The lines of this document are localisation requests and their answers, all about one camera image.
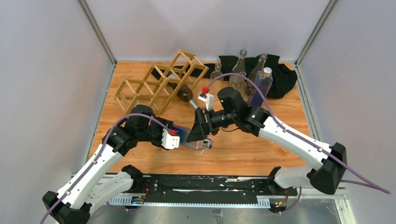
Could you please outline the dark bottle grey cap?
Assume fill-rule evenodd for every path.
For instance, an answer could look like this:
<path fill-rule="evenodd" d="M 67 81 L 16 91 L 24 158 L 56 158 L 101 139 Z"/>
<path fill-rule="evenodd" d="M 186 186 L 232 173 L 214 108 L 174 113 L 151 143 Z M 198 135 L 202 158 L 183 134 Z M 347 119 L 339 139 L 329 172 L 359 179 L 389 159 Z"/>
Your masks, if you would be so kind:
<path fill-rule="evenodd" d="M 184 102 L 188 102 L 194 110 L 198 109 L 199 106 L 193 99 L 192 90 L 185 84 L 181 85 L 180 89 L 177 91 L 177 96 Z"/>

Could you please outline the blue bottle silver cap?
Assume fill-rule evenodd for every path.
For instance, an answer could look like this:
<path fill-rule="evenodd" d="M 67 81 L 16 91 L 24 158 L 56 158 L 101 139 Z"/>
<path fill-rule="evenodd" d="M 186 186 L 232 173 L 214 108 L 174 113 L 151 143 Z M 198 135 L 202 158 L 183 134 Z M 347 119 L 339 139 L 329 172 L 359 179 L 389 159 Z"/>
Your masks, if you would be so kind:
<path fill-rule="evenodd" d="M 187 127 L 175 125 L 172 127 L 172 129 L 177 131 L 177 134 L 180 137 L 180 145 L 189 147 L 194 150 L 204 150 L 204 149 L 212 148 L 212 140 L 211 139 L 187 142 L 187 137 L 188 137 L 189 133 L 191 132 L 191 130 Z"/>

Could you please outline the clear square bottle silver cap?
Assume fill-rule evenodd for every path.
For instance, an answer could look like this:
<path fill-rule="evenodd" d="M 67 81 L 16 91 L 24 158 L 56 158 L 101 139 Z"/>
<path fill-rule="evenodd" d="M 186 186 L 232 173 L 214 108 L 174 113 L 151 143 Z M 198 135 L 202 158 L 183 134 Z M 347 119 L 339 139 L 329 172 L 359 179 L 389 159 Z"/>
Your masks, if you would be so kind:
<path fill-rule="evenodd" d="M 238 90 L 241 96 L 244 97 L 247 84 L 243 77 L 246 76 L 246 73 L 244 71 L 241 71 L 239 74 L 241 75 L 241 77 L 236 75 L 230 76 L 229 86 L 233 87 L 235 90 Z"/>

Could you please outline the blue BLU labelled bottle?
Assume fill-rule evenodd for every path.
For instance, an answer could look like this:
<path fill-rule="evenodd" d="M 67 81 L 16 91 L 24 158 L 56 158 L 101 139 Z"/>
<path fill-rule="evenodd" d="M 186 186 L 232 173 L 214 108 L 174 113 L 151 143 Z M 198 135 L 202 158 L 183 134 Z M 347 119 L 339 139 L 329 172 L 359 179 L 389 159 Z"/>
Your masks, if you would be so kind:
<path fill-rule="evenodd" d="M 267 96 L 267 93 L 273 83 L 272 69 L 270 67 L 265 67 L 263 70 L 257 72 L 254 83 L 259 88 L 259 90 L 257 90 L 255 87 L 252 87 L 247 105 L 261 107 L 263 104 L 263 99 L 260 96 L 260 93 L 264 97 Z"/>

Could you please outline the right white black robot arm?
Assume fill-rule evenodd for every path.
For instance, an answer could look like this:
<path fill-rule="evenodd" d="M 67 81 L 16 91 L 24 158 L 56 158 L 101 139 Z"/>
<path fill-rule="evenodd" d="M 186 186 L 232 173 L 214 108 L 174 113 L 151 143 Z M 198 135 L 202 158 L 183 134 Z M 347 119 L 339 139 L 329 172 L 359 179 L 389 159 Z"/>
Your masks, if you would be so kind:
<path fill-rule="evenodd" d="M 329 145 L 308 137 L 282 123 L 262 107 L 249 107 L 239 91 L 232 87 L 217 94 L 223 107 L 212 108 L 212 95 L 206 91 L 199 98 L 206 108 L 195 109 L 195 120 L 187 142 L 203 141 L 211 146 L 209 135 L 216 135 L 220 128 L 236 125 L 241 131 L 270 140 L 303 159 L 306 166 L 294 168 L 275 167 L 266 180 L 269 193 L 278 195 L 285 189 L 312 186 L 321 193 L 335 194 L 346 171 L 346 148 L 340 143 Z"/>

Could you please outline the clear bottle gold black label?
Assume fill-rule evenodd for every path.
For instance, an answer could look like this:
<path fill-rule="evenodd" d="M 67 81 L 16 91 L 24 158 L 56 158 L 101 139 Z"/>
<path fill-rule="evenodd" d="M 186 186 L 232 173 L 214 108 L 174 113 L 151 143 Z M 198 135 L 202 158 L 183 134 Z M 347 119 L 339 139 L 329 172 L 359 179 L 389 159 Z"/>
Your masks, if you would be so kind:
<path fill-rule="evenodd" d="M 240 54 L 238 56 L 237 63 L 234 65 L 232 68 L 232 73 L 238 73 L 240 74 L 241 72 L 246 72 L 245 69 L 245 59 L 247 56 L 247 50 L 246 49 L 241 49 Z M 239 80 L 239 76 L 232 75 L 229 78 L 229 86 L 235 86 Z"/>

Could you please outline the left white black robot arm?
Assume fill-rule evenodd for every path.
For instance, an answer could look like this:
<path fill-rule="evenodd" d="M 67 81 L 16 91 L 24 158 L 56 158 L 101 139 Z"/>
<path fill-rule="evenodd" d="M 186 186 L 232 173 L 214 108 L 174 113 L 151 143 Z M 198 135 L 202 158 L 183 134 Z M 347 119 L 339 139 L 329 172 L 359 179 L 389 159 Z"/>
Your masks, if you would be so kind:
<path fill-rule="evenodd" d="M 172 121 L 156 117 L 150 107 L 137 105 L 107 131 L 94 155 L 72 179 L 58 191 L 48 191 L 43 196 L 47 212 L 40 222 L 43 224 L 52 216 L 59 224 L 85 224 L 119 193 L 139 192 L 143 187 L 143 174 L 132 165 L 105 183 L 98 185 L 98 182 L 139 142 L 150 142 L 166 150 L 178 148 L 180 137 L 172 127 Z"/>

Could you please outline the clear bottle white label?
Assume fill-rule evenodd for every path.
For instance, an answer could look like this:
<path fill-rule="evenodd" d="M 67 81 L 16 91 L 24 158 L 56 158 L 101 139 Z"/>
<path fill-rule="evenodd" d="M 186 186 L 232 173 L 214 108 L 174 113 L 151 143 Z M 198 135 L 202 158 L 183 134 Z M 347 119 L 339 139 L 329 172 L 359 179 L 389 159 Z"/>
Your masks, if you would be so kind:
<path fill-rule="evenodd" d="M 252 70 L 252 72 L 248 76 L 249 80 L 251 80 L 253 83 L 255 82 L 255 77 L 256 77 L 257 73 L 259 71 L 263 71 L 264 64 L 265 64 L 267 58 L 268 58 L 268 55 L 266 53 L 260 54 L 257 65 L 255 66 L 255 68 Z M 249 95 L 252 88 L 253 88 L 252 84 L 250 82 L 247 82 L 247 88 L 245 90 L 245 93 L 247 95 Z"/>

